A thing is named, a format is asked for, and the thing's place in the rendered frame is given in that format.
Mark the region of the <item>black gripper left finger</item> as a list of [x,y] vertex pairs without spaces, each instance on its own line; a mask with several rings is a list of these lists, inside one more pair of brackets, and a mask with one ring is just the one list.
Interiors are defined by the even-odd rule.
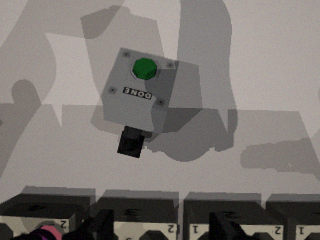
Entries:
[[[43,238],[36,234],[22,234],[10,240],[43,240]],[[95,218],[84,220],[77,230],[63,234],[61,240],[114,240],[114,210],[100,209]]]

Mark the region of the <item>beige bucket adapter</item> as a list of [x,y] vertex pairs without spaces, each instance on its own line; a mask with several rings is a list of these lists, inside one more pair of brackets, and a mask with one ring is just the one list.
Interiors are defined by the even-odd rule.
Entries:
[[18,194],[0,204],[0,240],[29,234],[42,225],[61,236],[75,231],[90,211],[90,197]]
[[320,240],[320,202],[266,202],[265,210],[284,225],[283,240]]
[[208,240],[210,212],[223,212],[229,221],[240,224],[247,235],[283,240],[283,225],[257,202],[203,200],[184,200],[182,240]]
[[114,210],[114,240],[176,240],[173,200],[100,197],[82,222],[100,209]]

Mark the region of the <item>grey done button box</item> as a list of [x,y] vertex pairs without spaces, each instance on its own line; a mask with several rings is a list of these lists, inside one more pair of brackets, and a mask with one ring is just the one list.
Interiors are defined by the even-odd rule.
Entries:
[[162,133],[178,66],[179,61],[120,48],[102,93],[104,120],[125,125],[117,153],[139,158],[142,130]]

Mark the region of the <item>conical tube with pink liquid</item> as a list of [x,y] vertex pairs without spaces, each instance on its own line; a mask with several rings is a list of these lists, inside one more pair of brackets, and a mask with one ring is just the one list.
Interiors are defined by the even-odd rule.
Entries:
[[54,226],[42,225],[39,229],[31,231],[29,234],[40,235],[43,240],[61,240],[61,234]]

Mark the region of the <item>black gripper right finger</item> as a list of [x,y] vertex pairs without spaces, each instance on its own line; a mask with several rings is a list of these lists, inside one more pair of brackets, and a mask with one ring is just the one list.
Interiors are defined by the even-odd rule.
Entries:
[[229,222],[229,220],[227,219],[227,217],[223,212],[210,212],[208,240],[260,240],[260,239],[253,237],[251,235],[247,235],[239,224],[233,221]]

